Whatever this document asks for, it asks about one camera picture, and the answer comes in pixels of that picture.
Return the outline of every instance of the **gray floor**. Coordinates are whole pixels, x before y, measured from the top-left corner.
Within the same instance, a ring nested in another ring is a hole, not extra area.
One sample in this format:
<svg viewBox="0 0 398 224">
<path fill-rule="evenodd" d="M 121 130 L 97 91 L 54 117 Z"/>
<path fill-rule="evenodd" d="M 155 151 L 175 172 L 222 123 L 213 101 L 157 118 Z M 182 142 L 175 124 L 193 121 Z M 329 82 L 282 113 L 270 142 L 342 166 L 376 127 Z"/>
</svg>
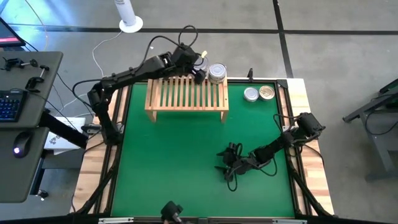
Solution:
<svg viewBox="0 0 398 224">
<path fill-rule="evenodd" d="M 117 27 L 119 16 L 112 1 L 30 0 L 47 25 Z M 146 28 L 179 28 L 193 24 L 213 29 L 276 29 L 271 0 L 136 0 L 133 6 Z M 280 0 L 285 29 L 306 30 L 397 30 L 398 3 L 388 0 Z M 23 0 L 11 0 L 1 17 L 8 23 L 39 24 Z M 31 29 L 18 32 L 42 50 L 44 33 Z M 99 42 L 117 33 L 50 32 L 48 50 L 64 53 L 59 70 L 68 85 L 98 78 L 91 51 Z M 120 72 L 142 60 L 155 33 L 122 34 L 96 50 L 105 74 Z M 163 34 L 176 39 L 176 34 Z M 295 78 L 304 78 L 312 112 L 326 130 L 320 138 L 326 176 L 335 213 L 341 217 L 398 223 L 398 180 L 367 183 L 364 176 L 379 163 L 359 120 L 345 124 L 341 118 L 368 102 L 385 84 L 397 78 L 398 36 L 287 35 Z M 172 50 L 159 40 L 151 55 Z M 286 77 L 277 34 L 200 34 L 194 45 L 207 50 L 211 62 L 222 62 L 229 76 Z M 73 96 L 55 82 L 64 103 Z M 82 85 L 79 94 L 90 85 Z M 60 106 L 55 93 L 50 101 Z M 79 103 L 64 110 L 68 116 L 86 113 Z M 41 202 L 29 198 L 18 205 L 0 204 L 0 219 L 27 218 L 68 213 L 77 171 L 53 171 L 45 175 L 50 197 Z M 21 213 L 22 208 L 35 209 Z"/>
</svg>

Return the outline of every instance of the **wooden rack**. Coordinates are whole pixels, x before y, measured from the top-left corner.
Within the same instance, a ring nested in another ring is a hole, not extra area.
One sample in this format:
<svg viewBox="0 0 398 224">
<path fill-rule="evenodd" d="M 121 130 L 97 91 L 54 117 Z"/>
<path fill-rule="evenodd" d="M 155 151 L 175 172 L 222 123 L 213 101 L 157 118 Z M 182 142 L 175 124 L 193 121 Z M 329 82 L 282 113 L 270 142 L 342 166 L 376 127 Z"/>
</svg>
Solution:
<svg viewBox="0 0 398 224">
<path fill-rule="evenodd" d="M 220 84 L 206 79 L 201 85 L 191 77 L 148 80 L 145 111 L 152 122 L 159 111 L 216 111 L 224 123 L 229 111 L 227 78 Z"/>
</svg>

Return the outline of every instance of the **green table surface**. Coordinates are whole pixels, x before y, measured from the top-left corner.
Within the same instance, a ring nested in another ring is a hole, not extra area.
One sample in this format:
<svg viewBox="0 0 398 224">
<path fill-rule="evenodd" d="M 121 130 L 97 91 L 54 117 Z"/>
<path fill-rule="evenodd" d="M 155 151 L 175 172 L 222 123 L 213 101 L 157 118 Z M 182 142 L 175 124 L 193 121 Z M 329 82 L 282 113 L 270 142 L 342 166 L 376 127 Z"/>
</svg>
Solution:
<svg viewBox="0 0 398 224">
<path fill-rule="evenodd" d="M 262 85 L 229 84 L 225 124 L 220 112 L 160 112 L 153 123 L 144 111 L 147 85 L 134 85 L 112 216 L 159 217 L 173 200 L 184 208 L 183 217 L 293 217 L 284 151 L 275 155 L 275 177 L 250 170 L 238 176 L 235 192 L 214 168 L 223 165 L 216 153 L 229 142 L 241 142 L 247 155 L 279 136 L 272 118 L 276 98 L 253 103 L 243 98 L 245 88 Z M 273 173 L 274 164 L 263 169 Z"/>
</svg>

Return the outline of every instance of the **white cable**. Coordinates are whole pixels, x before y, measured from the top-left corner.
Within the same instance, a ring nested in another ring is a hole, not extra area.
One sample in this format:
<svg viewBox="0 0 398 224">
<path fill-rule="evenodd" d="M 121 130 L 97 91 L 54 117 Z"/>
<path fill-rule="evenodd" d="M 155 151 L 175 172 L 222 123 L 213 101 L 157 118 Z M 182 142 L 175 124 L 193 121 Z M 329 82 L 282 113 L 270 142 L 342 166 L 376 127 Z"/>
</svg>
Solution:
<svg viewBox="0 0 398 224">
<path fill-rule="evenodd" d="M 60 111 L 62 111 L 63 109 L 65 109 L 69 104 L 75 102 L 76 100 L 77 100 L 77 98 L 75 98 L 75 99 L 72 100 L 71 102 L 65 104 L 65 106 L 64 106 L 62 109 L 60 109 Z"/>
<path fill-rule="evenodd" d="M 33 7 L 29 4 L 29 2 L 27 0 L 25 0 L 25 2 L 28 4 L 28 6 L 32 9 L 32 11 L 34 12 L 34 14 L 36 15 L 36 17 L 39 19 L 40 23 L 43 26 L 44 29 L 44 34 L 45 34 L 45 46 L 44 46 L 44 50 L 47 50 L 47 46 L 49 45 L 49 35 L 47 34 L 47 29 L 45 28 L 45 25 L 43 23 L 43 21 L 41 20 L 41 18 L 39 17 L 39 15 L 37 15 L 36 11 L 33 9 Z"/>
<path fill-rule="evenodd" d="M 99 44 L 98 44 L 97 46 L 95 46 L 95 48 L 93 49 L 93 59 L 94 59 L 95 64 L 97 65 L 97 67 L 101 70 L 101 75 L 102 75 L 102 77 L 104 77 L 104 71 L 102 71 L 102 68 L 100 67 L 100 65 L 98 65 L 97 60 L 95 60 L 94 51 L 95 51 L 95 49 L 97 49 L 97 47 L 99 47 L 102 43 L 107 42 L 107 41 L 110 41 L 110 40 L 113 40 L 113 39 L 119 37 L 119 35 L 120 35 L 121 33 L 122 33 L 122 31 L 120 31 L 120 33 L 118 33 L 116 36 L 114 36 L 114 37 L 112 37 L 112 38 L 110 38 L 110 39 L 108 39 L 108 40 L 103 40 L 103 41 L 101 41 L 101 43 L 99 43 Z"/>
<path fill-rule="evenodd" d="M 79 115 L 74 116 L 74 118 L 78 118 L 78 117 L 80 117 L 80 116 L 86 116 L 86 115 L 89 115 L 89 114 L 95 114 L 95 113 L 94 113 L 94 112 L 91 112 L 91 113 L 83 113 L 83 114 L 79 114 Z"/>
</svg>

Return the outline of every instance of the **metal can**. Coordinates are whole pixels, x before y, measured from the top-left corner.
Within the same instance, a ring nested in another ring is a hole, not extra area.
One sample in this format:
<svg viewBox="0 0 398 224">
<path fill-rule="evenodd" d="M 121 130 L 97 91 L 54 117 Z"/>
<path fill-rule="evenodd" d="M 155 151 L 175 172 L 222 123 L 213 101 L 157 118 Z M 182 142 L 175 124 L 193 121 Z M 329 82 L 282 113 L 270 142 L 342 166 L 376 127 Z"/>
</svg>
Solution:
<svg viewBox="0 0 398 224">
<path fill-rule="evenodd" d="M 270 100 L 275 96 L 275 91 L 270 86 L 262 86 L 259 91 L 260 99 Z"/>
<path fill-rule="evenodd" d="M 209 60 L 207 59 L 207 57 L 204 57 L 204 58 L 199 57 L 198 60 L 193 65 L 193 68 L 195 70 L 202 69 L 207 74 L 208 73 L 208 66 L 209 66 Z"/>
<path fill-rule="evenodd" d="M 247 87 L 244 90 L 243 97 L 248 102 L 255 102 L 259 98 L 259 92 L 253 87 Z"/>
<path fill-rule="evenodd" d="M 226 76 L 226 67 L 221 63 L 215 63 L 209 68 L 209 81 L 219 84 L 224 81 Z"/>
</svg>

